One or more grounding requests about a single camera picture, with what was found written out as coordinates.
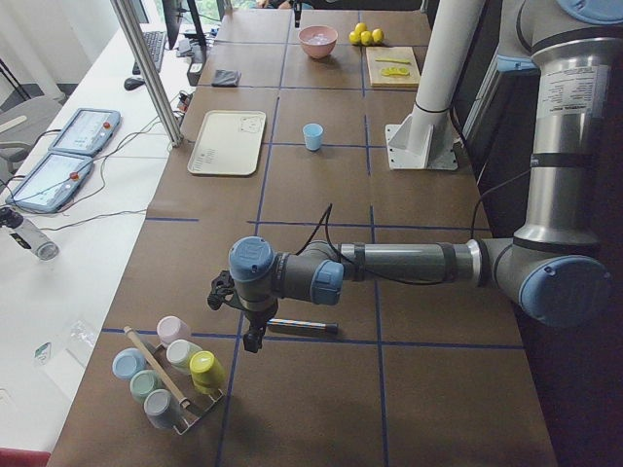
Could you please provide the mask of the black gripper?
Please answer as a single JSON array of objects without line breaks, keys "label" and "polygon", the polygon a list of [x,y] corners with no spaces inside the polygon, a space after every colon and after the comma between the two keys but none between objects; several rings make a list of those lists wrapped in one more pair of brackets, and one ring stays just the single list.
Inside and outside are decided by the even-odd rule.
[{"label": "black gripper", "polygon": [[258,352],[263,346],[263,337],[266,333],[268,322],[276,315],[278,310],[278,301],[273,297],[260,301],[249,301],[243,297],[238,297],[238,304],[249,321],[249,328],[243,335],[244,350]]}]

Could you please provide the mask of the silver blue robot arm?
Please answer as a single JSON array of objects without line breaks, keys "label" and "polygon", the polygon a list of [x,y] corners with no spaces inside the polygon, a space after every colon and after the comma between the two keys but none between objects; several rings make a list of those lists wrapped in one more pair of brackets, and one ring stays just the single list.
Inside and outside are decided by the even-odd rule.
[{"label": "silver blue robot arm", "polygon": [[381,348],[521,349],[499,282],[528,300],[563,302],[541,317],[557,324],[591,318],[607,300],[609,277],[591,245],[534,248],[528,266],[511,264],[530,248],[478,233],[484,219],[470,173],[451,167],[401,168],[381,147],[406,91],[372,90],[371,58],[348,46],[355,13],[303,9],[300,31],[336,54],[309,58],[293,39],[289,11],[259,10],[226,22],[234,46],[272,77],[258,93],[275,108],[263,145],[265,166],[238,189],[257,214],[230,254],[229,302],[245,314],[244,348],[268,339],[277,307],[350,312],[343,342]]}]

